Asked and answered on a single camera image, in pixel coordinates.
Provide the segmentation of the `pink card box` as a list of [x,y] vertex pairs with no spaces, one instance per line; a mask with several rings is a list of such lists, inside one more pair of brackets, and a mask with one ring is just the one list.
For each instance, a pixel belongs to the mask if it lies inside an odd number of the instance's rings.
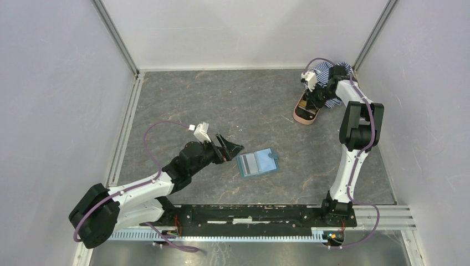
[[297,102],[294,111],[293,111],[293,118],[295,121],[303,124],[303,125],[311,125],[317,118],[317,114],[310,114],[304,110],[304,100],[306,100],[306,91],[303,92],[301,98]]

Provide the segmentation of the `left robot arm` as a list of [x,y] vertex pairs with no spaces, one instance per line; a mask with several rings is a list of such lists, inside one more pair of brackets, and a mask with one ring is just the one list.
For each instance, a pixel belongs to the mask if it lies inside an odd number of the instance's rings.
[[188,142],[169,164],[149,177],[115,188],[102,183],[91,186],[69,214],[73,240],[92,249],[127,227],[145,222],[169,225],[174,211],[167,196],[188,186],[206,166],[231,161],[244,149],[220,134],[216,138],[219,145],[213,141]]

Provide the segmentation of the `white credit card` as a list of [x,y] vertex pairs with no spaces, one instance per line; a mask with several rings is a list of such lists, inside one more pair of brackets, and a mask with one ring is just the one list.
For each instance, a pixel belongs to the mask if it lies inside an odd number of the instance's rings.
[[240,158],[245,176],[259,174],[259,167],[254,153],[241,155]]

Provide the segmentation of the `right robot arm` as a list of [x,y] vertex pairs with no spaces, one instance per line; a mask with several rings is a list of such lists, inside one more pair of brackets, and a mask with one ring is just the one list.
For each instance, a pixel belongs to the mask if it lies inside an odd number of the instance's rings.
[[333,65],[328,82],[319,84],[314,71],[305,71],[306,105],[322,108],[328,100],[338,98],[346,106],[339,130],[341,161],[335,181],[322,201],[320,219],[334,226],[353,216],[354,192],[360,169],[371,149],[378,144],[384,106],[371,101],[360,89],[353,71]]

